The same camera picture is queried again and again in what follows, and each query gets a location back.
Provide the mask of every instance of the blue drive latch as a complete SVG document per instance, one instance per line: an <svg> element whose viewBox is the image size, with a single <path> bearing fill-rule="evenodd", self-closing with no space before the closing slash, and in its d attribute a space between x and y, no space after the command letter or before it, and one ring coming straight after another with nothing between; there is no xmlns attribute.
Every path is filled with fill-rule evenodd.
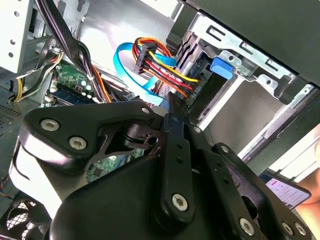
<svg viewBox="0 0 320 240"><path fill-rule="evenodd" d="M210 66L210 71L220 75L221 77L227 80L230 80L234 75L233 67L219 57L215 57L213 59L212 64Z"/></svg>

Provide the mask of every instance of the yellow wire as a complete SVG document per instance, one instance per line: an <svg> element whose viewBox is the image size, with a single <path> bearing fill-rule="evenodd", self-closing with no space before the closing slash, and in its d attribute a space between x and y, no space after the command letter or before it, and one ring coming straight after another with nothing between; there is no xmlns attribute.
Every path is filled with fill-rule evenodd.
<svg viewBox="0 0 320 240"><path fill-rule="evenodd" d="M22 82L21 82L21 78L17 79L18 81L18 92L16 94L16 98L14 100L14 102L16 103L17 101L19 101L19 99L21 98L21 92L22 92Z"/></svg>
<svg viewBox="0 0 320 240"><path fill-rule="evenodd" d="M161 82L169 85L171 88L175 89L177 92L181 93L185 98L188 97L186 93L184 93L181 89L179 89L178 87L174 86L174 85L171 84L170 82L166 81L164 77L158 77L155 73L149 71L149 70L146 69L146 68L143 68L143 70L144 70L146 73L148 73L148 74L150 74L150 75L158 78Z"/></svg>
<svg viewBox="0 0 320 240"><path fill-rule="evenodd" d="M158 63L160 64L163 68L165 68L166 70L168 70L169 72L172 72L172 73L175 73L176 75L178 75L180 78L188 81L188 82L193 82L193 83L197 83L199 82L199 80L197 79L194 79L194 78L190 78L190 77L187 77L187 76L183 76L180 72L177 72L176 70L174 69L171 69L170 67L166 66L164 63L162 63L157 57L156 55L154 55L154 53L152 51L149 51L149 54L151 55L151 57L153 57L153 59Z"/></svg>
<svg viewBox="0 0 320 240"><path fill-rule="evenodd" d="M167 52L169 53L170 58L173 57L172 54L171 54L171 52L169 51L169 49L166 47L166 45L164 45L161 41L159 41L158 39L155 39L155 38L153 38L153 37L143 37L143 38L140 38L140 39L138 40L138 44L142 45L141 41L148 41L148 40L155 41L157 44L162 45L162 46L165 48L165 50L167 50Z"/></svg>

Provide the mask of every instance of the motherboard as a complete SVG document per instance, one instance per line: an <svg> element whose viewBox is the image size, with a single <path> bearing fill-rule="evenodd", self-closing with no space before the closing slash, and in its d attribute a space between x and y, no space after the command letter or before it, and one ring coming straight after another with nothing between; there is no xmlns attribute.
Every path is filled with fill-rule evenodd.
<svg viewBox="0 0 320 240"><path fill-rule="evenodd" d="M95 104L95 100L94 89L87 76L72 65L60 63L56 66L52 75L49 89L43 99L43 107ZM143 154L144 151L142 149L135 149L129 155L110 156L91 164L86 174L88 183L101 178Z"/></svg>
<svg viewBox="0 0 320 240"><path fill-rule="evenodd" d="M95 93L88 78L73 66L56 66L50 87L44 97L45 107L95 103Z"/></svg>

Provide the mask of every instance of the black cable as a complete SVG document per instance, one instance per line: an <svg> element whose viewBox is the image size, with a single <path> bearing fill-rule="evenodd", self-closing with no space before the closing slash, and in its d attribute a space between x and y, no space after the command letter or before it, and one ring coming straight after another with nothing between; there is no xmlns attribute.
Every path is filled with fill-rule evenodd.
<svg viewBox="0 0 320 240"><path fill-rule="evenodd" d="M13 200L12 197L10 197L8 194L4 193L3 191L3 185L6 183L6 181L9 179L9 175L5 176L1 181L0 181L0 196L11 199Z"/></svg>
<svg viewBox="0 0 320 240"><path fill-rule="evenodd" d="M123 100L120 99L120 97L117 96L117 94L114 92L114 90L110 86L107 85L106 89L110 93L110 95L113 98L113 100L115 100L116 102L123 102Z"/></svg>
<svg viewBox="0 0 320 240"><path fill-rule="evenodd" d="M135 41L134 41L134 44L133 44L133 54L135 55L135 58L138 59L139 58L139 55L137 54L137 49L138 49L138 40L139 38L137 38ZM161 66L153 59L153 57L149 57L149 60L152 61L152 63L155 63L155 65L158 67L158 68L161 68ZM144 63L143 65L146 69L148 69L149 71L153 72L154 74L157 75L157 77L159 78L162 78L162 79L165 79L167 80L169 83L173 84L175 87L181 89L182 91L186 92L187 94L190 93L189 90L187 90L185 87L169 80L168 78L166 78L165 76L163 76L159 71L157 71L156 69L153 69L151 68L151 66L148 64L148 63Z"/></svg>
<svg viewBox="0 0 320 240"><path fill-rule="evenodd" d="M135 55L136 59L139 58L139 55L137 54L137 51L136 51L136 50L139 50L139 48L138 48L138 40L139 40L140 38L137 38L137 39L134 41L134 44L133 44L133 46L132 46L132 47L134 48L134 49L133 49L133 54ZM149 59L154 65L156 65L159 69L160 69L160 68L163 68L163 67L162 67L156 60L154 60L154 58L151 57L150 55L148 56L148 59ZM147 68L148 70L152 70L153 72L157 72L157 73L158 73L158 74L157 74L158 76L162 76L162 74L161 74L159 71L157 71L156 69L151 68L149 64L146 63L145 66L146 66L146 68ZM166 69L166 71L167 71L168 73L172 74L173 76L175 76L176 78L178 78L179 80L181 80L184 84L187 84L187 85L190 86L190 87L194 87L194 86L195 86L194 83L183 79L182 77L178 76L178 75L175 74L174 72L171 72L171 71L169 71L169 70L167 70L167 69ZM174 85L177 87L177 84L176 84L176 83L170 81L169 79L165 78L164 76L162 76L162 78L168 80L170 83L174 84ZM184 88L183 86L179 86L179 88L183 88L184 91L187 91L187 93L190 93L190 91L187 90L186 88Z"/></svg>
<svg viewBox="0 0 320 240"><path fill-rule="evenodd" d="M13 91L14 91L14 87L15 87L15 81L10 80L10 88L9 88L9 92L13 92Z"/></svg>
<svg viewBox="0 0 320 240"><path fill-rule="evenodd" d="M84 71L79 60L78 44L53 0L35 0L35 3L47 27L64 53L78 69Z"/></svg>
<svg viewBox="0 0 320 240"><path fill-rule="evenodd" d="M21 81L22 81L22 90L23 90L26 85L26 77L21 78Z"/></svg>
<svg viewBox="0 0 320 240"><path fill-rule="evenodd" d="M38 89L38 87L40 86L40 84L41 84L41 82L42 82L42 80L43 80L43 78L44 78L44 76L45 76L46 71L47 71L49 68L51 68L52 65L53 65L53 64L48 64L48 65L44 66L44 68L43 68L42 71L41 71L41 74L40 74L40 77L39 77L38 81L35 83L35 85L34 85L32 88L30 88L28 91L26 91L26 92L24 92L24 93L22 94L22 98L25 97L25 96L27 96L27 95L29 95L29 94L32 93L34 90Z"/></svg>
<svg viewBox="0 0 320 240"><path fill-rule="evenodd" d="M40 56L39 56L39 59L38 59L38 62L34 68L35 71L39 70L45 63L46 59L47 59L47 55L50 51L50 44L51 44L51 41L53 40L54 38L52 36L50 36L46 41L45 41L45 44L43 45L43 48L41 50L41 53L40 53Z"/></svg>

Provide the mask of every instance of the screw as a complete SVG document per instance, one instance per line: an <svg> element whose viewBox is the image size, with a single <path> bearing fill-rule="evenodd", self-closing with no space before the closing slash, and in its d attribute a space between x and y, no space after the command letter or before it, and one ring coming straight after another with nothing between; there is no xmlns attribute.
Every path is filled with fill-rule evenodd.
<svg viewBox="0 0 320 240"><path fill-rule="evenodd" d="M148 109L146 109L146 108L142 108L142 111L145 113L145 114L149 114L150 113L150 111L148 110Z"/></svg>
<svg viewBox="0 0 320 240"><path fill-rule="evenodd" d="M44 130L47 130L49 132L57 131L60 128L59 123L52 119L45 119L41 121L40 125Z"/></svg>
<svg viewBox="0 0 320 240"><path fill-rule="evenodd" d="M303 93L304 93L304 94L310 93L310 89L309 89L309 88L306 88L305 90L303 90Z"/></svg>
<svg viewBox="0 0 320 240"><path fill-rule="evenodd" d="M307 235L306 230L299 223L296 222L294 225L296 229L299 231L299 233L301 233L303 236Z"/></svg>
<svg viewBox="0 0 320 240"><path fill-rule="evenodd" d="M54 48L52 49L52 51L53 51L54 53L56 53L56 54L62 53L62 49L59 48L59 47L54 47Z"/></svg>
<svg viewBox="0 0 320 240"><path fill-rule="evenodd" d="M254 227L252 226L252 224L245 218L241 218L240 221L240 226L242 228L242 230L248 234L249 236L253 236L255 235L255 229Z"/></svg>
<svg viewBox="0 0 320 240"><path fill-rule="evenodd" d="M172 196L172 203L181 212L184 212L188 209L187 200L179 193L176 193Z"/></svg>
<svg viewBox="0 0 320 240"><path fill-rule="evenodd" d="M87 147L87 142L81 137L74 136L69 140L69 144L72 148L82 150Z"/></svg>
<svg viewBox="0 0 320 240"><path fill-rule="evenodd" d="M288 234L290 234L291 236L294 235L294 231L292 230L292 228L286 222L283 221L282 222L282 226L283 226L283 228L286 230L286 232Z"/></svg>
<svg viewBox="0 0 320 240"><path fill-rule="evenodd" d="M194 126L193 129L199 134L201 133L201 129L197 126Z"/></svg>
<svg viewBox="0 0 320 240"><path fill-rule="evenodd" d="M228 149L226 146L222 146L221 149L222 149L225 153L228 153L228 152L229 152L229 149Z"/></svg>

